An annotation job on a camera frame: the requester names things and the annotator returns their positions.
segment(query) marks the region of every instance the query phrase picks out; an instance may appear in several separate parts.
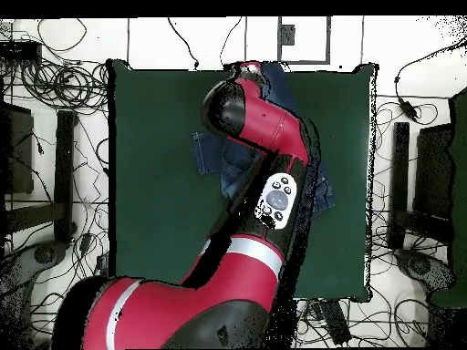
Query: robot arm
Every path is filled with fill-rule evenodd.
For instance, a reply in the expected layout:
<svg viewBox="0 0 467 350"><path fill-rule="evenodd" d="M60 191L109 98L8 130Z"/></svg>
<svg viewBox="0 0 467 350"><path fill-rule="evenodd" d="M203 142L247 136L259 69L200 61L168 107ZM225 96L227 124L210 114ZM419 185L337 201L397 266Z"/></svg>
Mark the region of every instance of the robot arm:
<svg viewBox="0 0 467 350"><path fill-rule="evenodd" d="M52 348L257 347L288 254L308 159L303 123L261 96L259 63L237 65L203 103L204 125L265 152L180 285L92 277L58 312Z"/></svg>

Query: jeans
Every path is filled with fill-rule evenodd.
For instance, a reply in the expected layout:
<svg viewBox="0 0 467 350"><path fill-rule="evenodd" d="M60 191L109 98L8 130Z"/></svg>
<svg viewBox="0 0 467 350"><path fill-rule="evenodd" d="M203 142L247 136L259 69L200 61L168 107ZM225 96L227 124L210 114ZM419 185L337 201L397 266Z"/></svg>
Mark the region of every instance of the jeans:
<svg viewBox="0 0 467 350"><path fill-rule="evenodd" d="M263 87L265 99L296 114L296 102L286 81L284 70L278 63L263 63L262 71L269 80ZM259 152L243 144L223 139L211 132L192 133L194 158L201 176L221 173L222 195L232 201L247 182L248 176L261 158ZM304 190L311 187L312 181L306 178ZM312 218L322 211L334 207L332 185L321 161L317 177L317 190Z"/></svg>

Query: dark green tabletop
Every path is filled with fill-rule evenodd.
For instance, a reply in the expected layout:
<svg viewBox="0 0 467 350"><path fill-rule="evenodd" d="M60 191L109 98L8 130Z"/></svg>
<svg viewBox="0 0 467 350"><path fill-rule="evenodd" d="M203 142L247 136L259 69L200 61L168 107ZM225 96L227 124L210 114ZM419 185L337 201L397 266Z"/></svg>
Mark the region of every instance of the dark green tabletop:
<svg viewBox="0 0 467 350"><path fill-rule="evenodd" d="M116 71L116 271L178 283L224 209L219 175L198 175L191 133L201 105L225 78L214 71ZM316 123L336 207L312 222L296 297L365 293L370 79L355 74L287 74L299 115Z"/></svg>

